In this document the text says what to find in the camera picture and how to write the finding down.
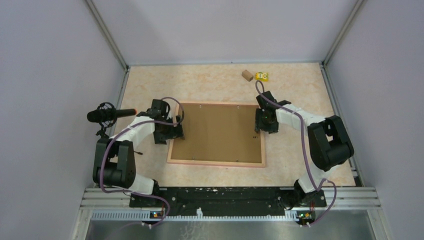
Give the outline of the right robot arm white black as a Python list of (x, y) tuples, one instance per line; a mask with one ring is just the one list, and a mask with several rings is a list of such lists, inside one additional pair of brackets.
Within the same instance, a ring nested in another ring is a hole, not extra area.
[(278, 102), (270, 91), (259, 92), (255, 111), (255, 131), (275, 134), (287, 125), (301, 134), (302, 155), (306, 172), (294, 183), (293, 200), (307, 206), (329, 181), (331, 173), (354, 155), (354, 147), (343, 120), (324, 117), (302, 110), (283, 100)]

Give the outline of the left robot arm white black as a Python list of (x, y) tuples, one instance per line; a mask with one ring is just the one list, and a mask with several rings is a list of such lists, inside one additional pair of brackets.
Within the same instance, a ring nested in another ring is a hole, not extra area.
[[(153, 99), (151, 106), (141, 112), (134, 108), (116, 109), (113, 104), (103, 102), (86, 115), (89, 122), (100, 125), (92, 179), (104, 193), (130, 193), (141, 196), (141, 200), (149, 207), (160, 202), (161, 194), (155, 190), (157, 181), (137, 173), (135, 147), (148, 136), (153, 136), (157, 145), (165, 145), (168, 140), (184, 138), (184, 107), (178, 102), (178, 110), (175, 111), (175, 116), (171, 116), (168, 100), (168, 97)], [(106, 130), (119, 118), (124, 117), (134, 119), (119, 133), (107, 135)]]

